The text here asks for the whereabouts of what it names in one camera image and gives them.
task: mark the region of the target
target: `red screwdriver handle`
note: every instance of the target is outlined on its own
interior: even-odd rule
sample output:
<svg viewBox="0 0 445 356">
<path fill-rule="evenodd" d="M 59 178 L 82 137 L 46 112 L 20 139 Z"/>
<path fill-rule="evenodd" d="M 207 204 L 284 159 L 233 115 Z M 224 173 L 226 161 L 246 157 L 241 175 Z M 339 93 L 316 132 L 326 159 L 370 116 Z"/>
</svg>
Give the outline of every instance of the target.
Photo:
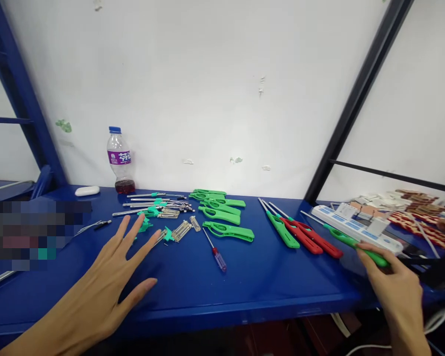
<svg viewBox="0 0 445 356">
<path fill-rule="evenodd" d="M 297 225 L 297 227 L 300 228 L 300 230 L 302 230 L 306 236 L 308 236 L 319 246 L 321 246 L 321 248 L 325 250 L 325 252 L 329 254 L 331 257 L 336 259 L 340 259 L 343 257 L 343 251 L 337 249 L 328 241 L 326 241 L 324 238 L 322 238 L 320 235 L 318 235 L 310 226 L 296 221 L 292 221 L 292 223 L 295 223 L 295 225 Z"/>
<path fill-rule="evenodd" d="M 293 224 L 293 222 L 285 218 L 280 218 L 280 220 L 284 222 L 287 230 L 289 230 L 297 238 L 297 240 L 299 240 L 302 245 L 307 248 L 307 250 L 309 250 L 314 255 L 320 255 L 323 253 L 323 250 L 305 235 L 304 230 L 299 229 L 298 226 Z"/>
</svg>

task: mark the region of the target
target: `purple bottle label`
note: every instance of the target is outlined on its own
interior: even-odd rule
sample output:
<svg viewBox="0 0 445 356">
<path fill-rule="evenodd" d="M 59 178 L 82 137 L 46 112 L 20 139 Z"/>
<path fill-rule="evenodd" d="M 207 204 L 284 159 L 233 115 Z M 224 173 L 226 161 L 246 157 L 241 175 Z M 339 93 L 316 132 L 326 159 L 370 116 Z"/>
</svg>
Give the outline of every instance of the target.
<svg viewBox="0 0 445 356">
<path fill-rule="evenodd" d="M 111 152 L 107 151 L 109 155 L 109 163 L 115 165 L 129 164 L 132 160 L 130 159 L 130 151 L 124 152 Z"/>
</svg>

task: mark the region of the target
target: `finger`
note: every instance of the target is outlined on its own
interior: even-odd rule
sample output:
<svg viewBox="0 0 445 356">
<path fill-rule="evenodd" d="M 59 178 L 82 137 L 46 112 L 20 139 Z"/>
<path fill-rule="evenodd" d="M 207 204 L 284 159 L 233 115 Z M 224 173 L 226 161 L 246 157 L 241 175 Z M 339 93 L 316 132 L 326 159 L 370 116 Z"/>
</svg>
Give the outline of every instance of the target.
<svg viewBox="0 0 445 356">
<path fill-rule="evenodd" d="M 153 248 L 153 245 L 155 245 L 155 242 L 157 242 L 158 237 L 160 237 L 161 230 L 157 230 L 152 237 L 147 241 L 145 245 L 140 247 L 140 249 L 135 253 L 135 255 L 130 259 L 131 263 L 134 265 L 135 268 L 142 263 L 143 259 L 148 255 L 150 250 Z"/>
<path fill-rule="evenodd" d="M 381 255 L 382 257 L 384 257 L 384 259 L 389 262 L 391 264 L 391 268 L 392 271 L 394 271 L 394 273 L 399 273 L 405 269 L 408 269 L 406 266 L 404 266 L 404 264 L 399 261 L 399 259 L 394 256 L 394 254 L 386 249 L 382 249 L 380 247 L 371 245 L 370 243 L 366 243 L 366 242 L 361 242 L 359 244 L 356 245 L 357 247 L 359 247 L 360 249 L 363 250 L 367 250 L 367 251 L 371 251 L 371 252 L 375 252 L 378 255 Z"/>
<path fill-rule="evenodd" d="M 122 241 L 121 245 L 119 246 L 119 250 L 122 250 L 123 255 L 126 255 L 129 251 L 129 248 L 134 243 L 135 237 L 138 234 L 138 231 L 142 227 L 143 221 L 145 220 L 145 214 L 140 214 L 138 219 L 133 224 L 130 231 L 125 236 L 124 240 Z"/>
<path fill-rule="evenodd" d="M 117 310 L 119 316 L 122 320 L 127 316 L 127 314 L 132 310 L 133 307 L 137 305 L 138 302 L 145 297 L 150 289 L 153 288 L 155 284 L 157 284 L 156 278 L 148 278 L 140 283 L 137 287 L 135 287 L 129 295 L 118 305 Z"/>
<path fill-rule="evenodd" d="M 114 236 L 112 236 L 109 241 L 102 247 L 102 250 L 99 253 L 99 257 L 107 256 L 107 255 L 113 255 L 115 253 L 115 250 L 119 247 L 120 243 L 122 242 L 122 237 L 125 234 L 125 230 L 127 230 L 127 226 L 129 225 L 130 216 L 125 215 L 122 222 L 119 225 L 119 228 L 117 229 L 117 232 Z"/>
<path fill-rule="evenodd" d="M 375 262 L 362 249 L 356 249 L 356 252 L 370 278 L 378 277 L 383 274 Z"/>
</svg>

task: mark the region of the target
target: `hand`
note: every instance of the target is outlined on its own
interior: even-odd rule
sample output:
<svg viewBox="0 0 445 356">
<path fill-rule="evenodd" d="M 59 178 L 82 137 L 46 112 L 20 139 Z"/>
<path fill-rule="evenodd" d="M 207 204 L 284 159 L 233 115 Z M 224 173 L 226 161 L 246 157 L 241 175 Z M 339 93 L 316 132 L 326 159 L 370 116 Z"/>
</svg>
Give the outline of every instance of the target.
<svg viewBox="0 0 445 356">
<path fill-rule="evenodd" d="M 389 324 L 393 355 L 431 355 L 424 335 L 422 287 L 417 275 L 391 251 L 368 243 L 359 243 L 357 246 L 357 254 L 366 267 L 369 281 Z M 391 264 L 392 273 L 383 273 L 363 250 L 384 257 Z"/>
<path fill-rule="evenodd" d="M 419 277 L 392 252 L 369 243 L 359 243 L 357 246 L 357 254 L 366 267 L 367 276 L 388 322 L 408 323 L 422 330 L 422 287 Z M 363 250 L 384 257 L 391 264 L 392 274 L 383 273 Z"/>
<path fill-rule="evenodd" d="M 24 350 L 28 355 L 78 355 L 112 335 L 157 283 L 155 278 L 144 280 L 118 303 L 124 286 L 160 235 L 158 230 L 127 261 L 126 254 L 144 218 L 144 214 L 140 215 L 124 238 L 130 220 L 125 216 L 86 274 L 42 319 L 1 350 L 0 355 L 20 355 Z"/>
</svg>

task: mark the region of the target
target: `blue metal frame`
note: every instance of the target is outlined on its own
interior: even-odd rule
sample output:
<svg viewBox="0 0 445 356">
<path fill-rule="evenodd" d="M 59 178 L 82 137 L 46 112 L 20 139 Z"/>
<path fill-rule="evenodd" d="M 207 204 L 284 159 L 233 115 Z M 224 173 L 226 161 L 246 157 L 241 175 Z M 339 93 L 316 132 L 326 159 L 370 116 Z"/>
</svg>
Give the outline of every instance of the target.
<svg viewBox="0 0 445 356">
<path fill-rule="evenodd" d="M 19 124 L 40 170 L 48 166 L 49 173 L 44 172 L 44 176 L 51 175 L 52 187 L 67 185 L 58 153 L 1 5 L 0 80 L 17 116 L 0 118 L 0 123 Z"/>
</svg>

